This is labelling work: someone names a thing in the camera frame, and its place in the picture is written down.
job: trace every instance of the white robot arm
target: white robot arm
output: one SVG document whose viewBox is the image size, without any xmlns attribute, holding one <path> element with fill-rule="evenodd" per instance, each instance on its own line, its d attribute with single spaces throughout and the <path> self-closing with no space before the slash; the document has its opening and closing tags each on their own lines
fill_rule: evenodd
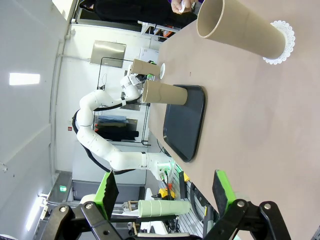
<svg viewBox="0 0 320 240">
<path fill-rule="evenodd" d="M 163 153 L 122 152 L 92 129 L 95 109 L 101 106 L 125 105 L 126 102 L 139 98 L 138 88 L 133 85 L 134 78 L 135 76 L 128 71 L 128 74 L 121 79 L 120 84 L 125 96 L 122 94 L 118 99 L 113 99 L 106 91 L 99 89 L 80 100 L 80 110 L 76 116 L 79 126 L 76 137 L 92 153 L 107 160 L 113 169 L 117 171 L 146 169 L 150 170 L 157 180 L 162 180 L 164 170 L 169 171 L 172 167 L 171 157 Z"/>
</svg>

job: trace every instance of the table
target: table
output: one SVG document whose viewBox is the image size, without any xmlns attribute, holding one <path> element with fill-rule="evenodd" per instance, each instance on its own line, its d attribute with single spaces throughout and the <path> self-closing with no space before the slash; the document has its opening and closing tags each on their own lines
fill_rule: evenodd
<svg viewBox="0 0 320 240">
<path fill-rule="evenodd" d="M 194 160 L 183 162 L 165 143 L 165 104 L 151 104 L 149 129 L 213 206 L 214 171 L 221 169 L 233 190 L 254 204 L 276 202 L 293 240 L 311 239 L 320 224 L 320 1 L 242 2 L 270 22 L 293 27 L 291 57 L 269 65 L 201 39 L 191 23 L 163 43 L 159 65 L 165 63 L 163 83 L 205 88 Z"/>
</svg>

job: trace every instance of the bolt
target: bolt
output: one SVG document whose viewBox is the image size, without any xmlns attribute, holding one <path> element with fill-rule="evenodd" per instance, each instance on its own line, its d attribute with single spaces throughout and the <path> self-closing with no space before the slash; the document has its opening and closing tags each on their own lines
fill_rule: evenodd
<svg viewBox="0 0 320 240">
<path fill-rule="evenodd" d="M 242 208 L 245 206 L 245 203 L 243 201 L 239 201 L 237 204 L 236 204 L 238 207 Z"/>
<path fill-rule="evenodd" d="M 89 204 L 85 205 L 85 208 L 86 208 L 86 209 L 90 209 L 90 208 L 92 208 L 92 204 L 91 204 L 91 203 L 89 203 Z"/>
<path fill-rule="evenodd" d="M 264 205 L 264 208 L 269 210 L 271 208 L 271 205 L 269 203 L 267 203 L 267 204 Z"/>
</svg>

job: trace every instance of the paper doily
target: paper doily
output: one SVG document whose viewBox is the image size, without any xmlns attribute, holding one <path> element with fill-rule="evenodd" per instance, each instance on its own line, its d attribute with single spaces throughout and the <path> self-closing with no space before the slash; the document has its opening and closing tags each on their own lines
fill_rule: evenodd
<svg viewBox="0 0 320 240">
<path fill-rule="evenodd" d="M 285 21 L 274 21 L 270 23 L 272 26 L 274 26 L 276 29 L 278 29 L 280 32 L 283 33 L 285 37 L 285 47 L 283 53 L 276 59 L 269 59 L 264 57 L 263 60 L 265 60 L 269 64 L 281 64 L 285 60 L 287 60 L 288 57 L 290 57 L 292 51 L 294 50 L 295 45 L 295 32 L 292 30 L 292 27 L 289 25 L 289 23 Z"/>
</svg>

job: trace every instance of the black jacket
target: black jacket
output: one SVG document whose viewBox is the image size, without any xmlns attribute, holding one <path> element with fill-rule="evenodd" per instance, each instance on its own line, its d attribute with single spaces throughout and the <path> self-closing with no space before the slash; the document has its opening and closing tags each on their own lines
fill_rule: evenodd
<svg viewBox="0 0 320 240">
<path fill-rule="evenodd" d="M 167 0 L 96 0 L 94 11 L 103 21 L 164 25 L 172 10 Z"/>
</svg>

